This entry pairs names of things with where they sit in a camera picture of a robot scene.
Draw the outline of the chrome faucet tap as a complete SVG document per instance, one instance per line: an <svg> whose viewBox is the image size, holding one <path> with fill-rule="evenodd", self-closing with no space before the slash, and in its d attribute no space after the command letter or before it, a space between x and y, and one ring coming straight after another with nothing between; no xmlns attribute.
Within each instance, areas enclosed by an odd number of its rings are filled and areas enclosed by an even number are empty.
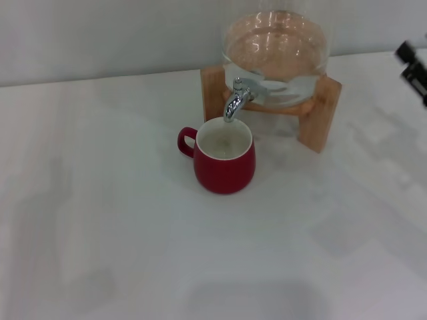
<svg viewBox="0 0 427 320"><path fill-rule="evenodd" d="M224 107L223 119L226 123L231 123L237 112L258 96L257 86L257 82L252 79L241 77L234 79L232 94Z"/></svg>

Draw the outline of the wooden dispenser stand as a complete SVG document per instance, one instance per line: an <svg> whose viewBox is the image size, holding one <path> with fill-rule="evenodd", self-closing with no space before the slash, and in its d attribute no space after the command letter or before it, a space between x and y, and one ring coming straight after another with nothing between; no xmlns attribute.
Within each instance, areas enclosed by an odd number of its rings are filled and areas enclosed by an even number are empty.
<svg viewBox="0 0 427 320"><path fill-rule="evenodd" d="M209 121L222 116L225 102L231 95L231 91L226 86L224 68L219 65L206 67L200 71L200 79L204 120ZM244 109L297 117L298 141L308 149L321 153L326 146L341 90L341 83L323 75L316 82L313 97L303 103L284 109L271 109L249 102Z"/></svg>

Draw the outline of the red ceramic cup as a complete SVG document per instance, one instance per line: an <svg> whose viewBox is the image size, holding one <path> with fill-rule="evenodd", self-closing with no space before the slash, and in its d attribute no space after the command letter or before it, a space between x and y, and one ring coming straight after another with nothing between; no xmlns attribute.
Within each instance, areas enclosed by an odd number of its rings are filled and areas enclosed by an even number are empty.
<svg viewBox="0 0 427 320"><path fill-rule="evenodd" d="M184 127L178 134L177 147L193 159L197 180L213 193L241 191L254 176L254 138L250 128L238 119L228 123L218 117L198 130Z"/></svg>

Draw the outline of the clear glass water dispenser jar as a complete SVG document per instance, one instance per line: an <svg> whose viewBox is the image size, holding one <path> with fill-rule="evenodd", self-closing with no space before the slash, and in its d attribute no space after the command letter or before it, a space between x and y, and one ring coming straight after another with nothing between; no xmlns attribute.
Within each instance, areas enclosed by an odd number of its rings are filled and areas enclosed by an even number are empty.
<svg viewBox="0 0 427 320"><path fill-rule="evenodd" d="M314 94L326 72L340 0L220 0L225 83L282 109Z"/></svg>

